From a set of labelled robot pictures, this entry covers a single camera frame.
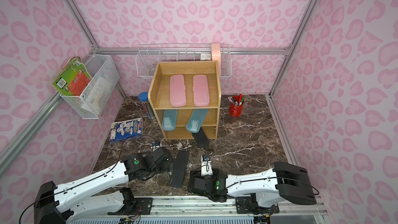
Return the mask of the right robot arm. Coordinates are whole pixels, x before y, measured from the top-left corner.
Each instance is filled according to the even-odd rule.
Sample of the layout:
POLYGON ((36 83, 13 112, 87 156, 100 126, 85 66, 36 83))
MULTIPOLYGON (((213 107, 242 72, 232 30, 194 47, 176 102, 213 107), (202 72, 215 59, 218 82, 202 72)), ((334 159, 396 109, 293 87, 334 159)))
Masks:
POLYGON ((205 163, 200 171, 191 173, 188 191, 213 202, 226 202, 254 194, 259 207, 289 201, 296 205, 315 205, 319 192, 311 185, 308 171, 286 162, 276 162, 263 172, 246 175, 225 174, 205 163))

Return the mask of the black pencil case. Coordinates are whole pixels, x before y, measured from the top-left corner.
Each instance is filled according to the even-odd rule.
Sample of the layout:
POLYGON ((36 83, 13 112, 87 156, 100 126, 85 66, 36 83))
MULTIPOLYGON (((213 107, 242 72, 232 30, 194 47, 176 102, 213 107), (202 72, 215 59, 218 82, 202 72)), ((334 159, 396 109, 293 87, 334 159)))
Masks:
POLYGON ((205 148, 209 145, 209 139, 202 128, 200 128, 197 133, 192 133, 192 136, 198 148, 205 148))
POLYGON ((185 150, 179 150, 177 156, 173 161, 173 172, 171 174, 170 187, 181 188, 185 177, 189 152, 185 150))

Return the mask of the pink pencil case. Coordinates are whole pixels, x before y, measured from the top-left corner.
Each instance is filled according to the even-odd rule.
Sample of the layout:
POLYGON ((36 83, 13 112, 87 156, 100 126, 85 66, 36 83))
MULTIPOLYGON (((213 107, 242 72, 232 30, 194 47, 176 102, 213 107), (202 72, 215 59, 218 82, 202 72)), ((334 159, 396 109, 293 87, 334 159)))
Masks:
POLYGON ((193 76, 193 98, 196 107, 205 107, 210 104, 208 79, 205 74, 193 76))
POLYGON ((172 107, 183 107, 187 103, 183 74, 170 77, 170 103, 172 107))

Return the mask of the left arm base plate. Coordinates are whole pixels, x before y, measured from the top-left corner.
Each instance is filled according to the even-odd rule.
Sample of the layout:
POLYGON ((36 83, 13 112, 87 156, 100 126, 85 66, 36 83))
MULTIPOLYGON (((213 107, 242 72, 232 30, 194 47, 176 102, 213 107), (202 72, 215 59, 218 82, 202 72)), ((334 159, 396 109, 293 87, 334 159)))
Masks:
POLYGON ((150 215, 153 198, 134 198, 123 200, 122 208, 116 212, 108 212, 108 215, 150 215))

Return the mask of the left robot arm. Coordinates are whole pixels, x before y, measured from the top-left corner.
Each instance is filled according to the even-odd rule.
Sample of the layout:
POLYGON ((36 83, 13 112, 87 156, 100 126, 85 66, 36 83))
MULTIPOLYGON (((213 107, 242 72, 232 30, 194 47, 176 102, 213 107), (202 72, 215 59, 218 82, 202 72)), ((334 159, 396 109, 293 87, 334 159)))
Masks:
POLYGON ((122 188, 104 196, 100 192, 135 179, 146 181, 172 168, 172 154, 165 147, 158 147, 151 153, 133 153, 97 173, 69 183, 56 185, 49 181, 41 185, 31 204, 34 223, 70 224, 96 214, 139 215, 143 207, 131 189, 122 188))

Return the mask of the teal pencil case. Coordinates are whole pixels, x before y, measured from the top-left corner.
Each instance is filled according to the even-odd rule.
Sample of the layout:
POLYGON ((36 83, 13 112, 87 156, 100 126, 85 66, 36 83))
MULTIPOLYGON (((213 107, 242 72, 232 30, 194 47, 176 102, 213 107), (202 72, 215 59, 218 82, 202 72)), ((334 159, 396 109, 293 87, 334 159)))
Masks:
POLYGON ((205 117, 208 113, 208 109, 195 109, 186 125, 186 130, 191 133, 198 133, 202 127, 205 117))
POLYGON ((162 129, 164 131, 174 131, 177 126, 178 110, 164 110, 162 119, 162 129))

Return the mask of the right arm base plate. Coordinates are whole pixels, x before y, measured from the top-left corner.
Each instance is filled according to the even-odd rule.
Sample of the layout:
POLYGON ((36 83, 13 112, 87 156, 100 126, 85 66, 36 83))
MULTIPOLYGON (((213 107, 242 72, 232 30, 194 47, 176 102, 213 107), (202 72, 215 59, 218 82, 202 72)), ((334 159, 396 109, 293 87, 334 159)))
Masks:
POLYGON ((244 195, 235 198, 236 211, 238 214, 278 214, 280 212, 277 204, 270 208, 260 207, 257 202, 256 194, 244 195))

